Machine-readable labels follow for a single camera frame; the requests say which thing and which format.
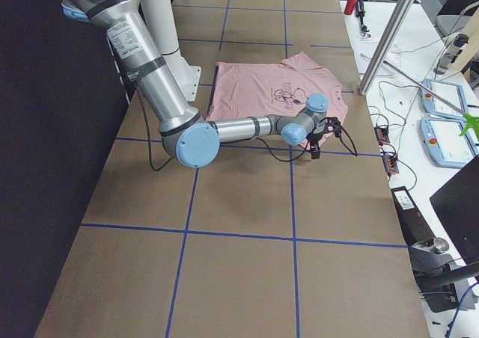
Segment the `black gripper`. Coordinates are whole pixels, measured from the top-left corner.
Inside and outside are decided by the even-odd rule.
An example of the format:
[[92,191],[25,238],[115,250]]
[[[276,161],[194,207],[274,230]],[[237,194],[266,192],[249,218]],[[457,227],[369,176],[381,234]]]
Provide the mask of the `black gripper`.
[[331,133],[331,129],[329,128],[330,122],[335,137],[342,136],[342,125],[337,117],[323,118],[307,136],[307,141],[309,144],[311,144],[312,160],[319,159],[321,156],[321,149],[318,143],[320,143],[325,136]]

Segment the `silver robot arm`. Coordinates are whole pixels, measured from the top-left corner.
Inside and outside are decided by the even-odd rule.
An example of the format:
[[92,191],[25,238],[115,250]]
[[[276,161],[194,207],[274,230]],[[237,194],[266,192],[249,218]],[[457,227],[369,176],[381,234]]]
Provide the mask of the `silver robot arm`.
[[312,158],[320,154],[326,134],[345,133],[336,117],[327,117],[327,98],[311,94],[293,117],[268,114],[223,121],[204,121],[186,99],[184,89],[196,75],[181,54],[171,0],[62,0],[71,19],[101,27],[139,93],[159,119],[165,151],[189,168],[202,168],[218,155],[222,143],[263,140],[279,135],[290,146],[303,141]]

